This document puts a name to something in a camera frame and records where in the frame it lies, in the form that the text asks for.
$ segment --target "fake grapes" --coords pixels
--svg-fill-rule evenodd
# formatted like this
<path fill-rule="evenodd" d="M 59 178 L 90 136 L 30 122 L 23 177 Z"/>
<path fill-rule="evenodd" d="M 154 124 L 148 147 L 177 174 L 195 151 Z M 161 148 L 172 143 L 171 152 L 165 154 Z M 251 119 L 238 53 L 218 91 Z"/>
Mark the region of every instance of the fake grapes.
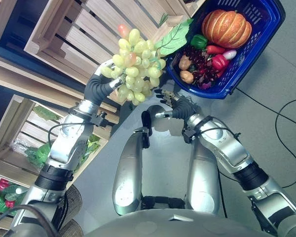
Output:
<path fill-rule="evenodd" d="M 139 30 L 129 30 L 121 24 L 118 31 L 122 38 L 118 41 L 119 54 L 112 58 L 115 67 L 101 67 L 101 73 L 113 79 L 126 74 L 117 98 L 121 102 L 126 99 L 139 105 L 151 96 L 154 87 L 159 86 L 159 77 L 166 62 L 156 52 L 152 40 L 141 38 Z"/>

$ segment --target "wire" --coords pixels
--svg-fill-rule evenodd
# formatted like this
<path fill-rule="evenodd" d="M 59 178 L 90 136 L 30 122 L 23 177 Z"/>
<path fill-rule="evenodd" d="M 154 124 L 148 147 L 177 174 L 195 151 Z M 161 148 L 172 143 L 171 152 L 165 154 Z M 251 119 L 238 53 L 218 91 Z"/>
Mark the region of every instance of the wire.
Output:
<path fill-rule="evenodd" d="M 16 211 L 16 210 L 27 210 L 33 213 L 36 217 L 41 226 L 45 229 L 47 235 L 49 237 L 56 237 L 57 231 L 55 230 L 54 226 L 47 220 L 47 218 L 36 208 L 30 205 L 19 205 L 14 208 L 7 210 L 0 216 L 0 221 L 6 217 L 9 213 Z"/>
<path fill-rule="evenodd" d="M 219 189 L 221 191 L 221 197 L 222 197 L 222 208 L 223 208 L 223 214 L 225 215 L 225 218 L 228 218 L 227 212 L 226 212 L 226 207 L 225 207 L 225 200 L 223 199 L 223 194 L 222 194 L 222 181 L 221 181 L 221 175 L 220 171 L 217 166 L 217 171 L 218 171 L 218 182 L 219 182 Z"/>
<path fill-rule="evenodd" d="M 278 140 L 282 143 L 282 145 L 286 148 L 286 150 L 287 151 L 289 151 L 289 153 L 291 153 L 292 154 L 292 156 L 295 158 L 295 160 L 296 160 L 296 155 L 284 144 L 284 142 L 282 141 L 282 139 L 280 138 L 280 136 L 279 136 L 279 134 L 278 134 L 278 130 L 277 130 L 277 120 L 278 120 L 278 117 L 279 117 L 279 115 L 280 115 L 280 113 L 281 113 L 281 111 L 286 107 L 286 106 L 288 106 L 290 103 L 292 103 L 292 102 L 295 102 L 296 101 L 296 99 L 295 100 L 292 100 L 292 101 L 290 101 L 290 102 L 288 102 L 288 103 L 286 103 L 281 109 L 280 109 L 280 111 L 278 112 L 278 114 L 277 114 L 277 116 L 276 116 L 276 119 L 275 119 L 275 132 L 276 132 L 276 136 L 277 136 L 277 138 L 278 138 Z M 286 186 L 283 186 L 282 188 L 284 189 L 284 188 L 288 188 L 288 187 L 290 187 L 290 186 L 292 186 L 292 185 L 294 185 L 296 183 L 296 180 L 294 181 L 294 182 L 292 182 L 291 184 L 289 184 L 289 185 L 286 185 Z"/>
<path fill-rule="evenodd" d="M 59 227 L 58 227 L 58 231 L 60 231 L 60 229 L 61 229 L 61 227 L 62 227 L 62 225 L 63 225 L 63 223 L 64 223 L 64 221 L 65 221 L 65 218 L 66 218 L 66 216 L 67 216 L 67 212 L 68 212 L 68 207 L 69 207 L 69 204 L 68 204 L 68 196 L 67 196 L 67 192 L 65 192 L 65 196 L 64 196 L 64 209 L 63 209 L 63 213 L 62 213 L 62 220 L 61 220 L 61 223 L 60 223 L 60 225 L 59 225 Z"/>
<path fill-rule="evenodd" d="M 93 123 L 89 123 L 89 122 L 68 122 L 68 123 L 60 123 L 60 124 L 57 124 L 55 126 L 52 126 L 50 128 L 50 130 L 48 131 L 48 143 L 49 143 L 49 146 L 51 147 L 51 140 L 50 140 L 50 133 L 51 131 L 56 128 L 56 127 L 59 127 L 59 126 L 63 126 L 63 125 L 85 125 L 85 124 L 93 124 Z"/>
<path fill-rule="evenodd" d="M 241 89 L 239 89 L 239 88 L 236 88 L 236 89 L 239 90 L 239 91 L 240 91 L 241 93 L 243 93 L 244 95 L 248 96 L 250 99 L 252 99 L 252 100 L 255 101 L 256 103 L 258 103 L 259 105 L 265 107 L 266 109 L 268 109 L 268 110 L 270 110 L 270 111 L 272 111 L 272 112 L 274 112 L 274 113 L 276 113 L 276 114 L 278 114 L 278 115 L 280 115 L 280 116 L 282 116 L 282 117 L 284 117 L 284 118 L 288 119 L 289 121 L 291 121 L 291 122 L 293 122 L 293 123 L 296 124 L 296 121 L 292 120 L 291 118 L 286 117 L 285 115 L 280 114 L 280 112 L 276 112 L 275 110 L 273 110 L 273 109 L 267 107 L 266 105 L 264 105 L 264 104 L 262 104 L 261 102 L 257 101 L 256 99 L 254 99 L 253 97 L 251 97 L 250 95 L 248 95 L 247 93 L 245 93 L 244 91 L 242 91 Z"/>

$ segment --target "blue plastic basket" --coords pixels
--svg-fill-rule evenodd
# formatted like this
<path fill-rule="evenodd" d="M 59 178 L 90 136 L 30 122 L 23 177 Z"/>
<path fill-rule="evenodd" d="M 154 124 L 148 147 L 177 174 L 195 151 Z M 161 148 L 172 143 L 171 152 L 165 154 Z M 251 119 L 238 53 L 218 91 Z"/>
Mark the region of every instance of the blue plastic basket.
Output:
<path fill-rule="evenodd" d="M 285 11 L 278 0 L 207 0 L 194 15 L 186 36 L 189 43 L 195 34 L 201 34 L 201 25 L 205 16 L 213 10 L 237 10 L 245 16 L 252 25 L 249 40 L 237 49 L 233 58 L 218 83 L 208 90 L 186 84 L 179 76 L 179 61 L 182 51 L 170 56 L 167 71 L 174 81 L 184 90 L 205 98 L 224 99 L 231 94 L 248 70 L 263 52 L 277 29 L 285 19 Z"/>

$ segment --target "green leaf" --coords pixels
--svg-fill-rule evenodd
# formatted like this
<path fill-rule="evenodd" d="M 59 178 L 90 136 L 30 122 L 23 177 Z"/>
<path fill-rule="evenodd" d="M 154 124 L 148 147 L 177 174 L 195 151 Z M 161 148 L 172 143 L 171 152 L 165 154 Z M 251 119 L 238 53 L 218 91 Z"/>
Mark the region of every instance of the green leaf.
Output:
<path fill-rule="evenodd" d="M 15 201 L 17 200 L 19 194 L 16 194 L 16 193 L 13 193 L 13 194 L 6 194 L 4 196 L 5 200 L 8 200 L 8 201 Z"/>
<path fill-rule="evenodd" d="M 162 40 L 158 41 L 154 47 L 158 48 L 163 55 L 171 54 L 181 48 L 187 42 L 185 36 L 192 21 L 193 19 L 188 19 L 178 24 Z"/>
<path fill-rule="evenodd" d="M 60 117 L 42 106 L 36 106 L 33 111 L 45 120 L 58 120 Z"/>

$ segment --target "produce display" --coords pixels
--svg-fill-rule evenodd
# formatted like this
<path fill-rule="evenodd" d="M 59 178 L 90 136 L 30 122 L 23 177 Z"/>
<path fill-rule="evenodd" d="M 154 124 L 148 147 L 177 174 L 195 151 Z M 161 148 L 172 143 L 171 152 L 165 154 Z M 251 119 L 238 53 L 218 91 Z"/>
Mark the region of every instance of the produce display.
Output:
<path fill-rule="evenodd" d="M 125 82 L 118 89 L 117 98 L 138 105 L 151 96 L 152 88 L 159 86 L 159 77 L 166 62 L 160 58 L 152 40 L 141 38 L 139 30 L 129 30 L 123 24 L 118 30 L 122 38 L 118 41 L 119 54 L 112 57 L 115 68 L 102 67 L 101 73 L 113 79 L 124 74 Z"/>
<path fill-rule="evenodd" d="M 203 35 L 194 35 L 183 49 L 179 68 L 182 81 L 206 90 L 218 82 L 252 27 L 243 15 L 218 9 L 205 17 L 201 28 Z"/>

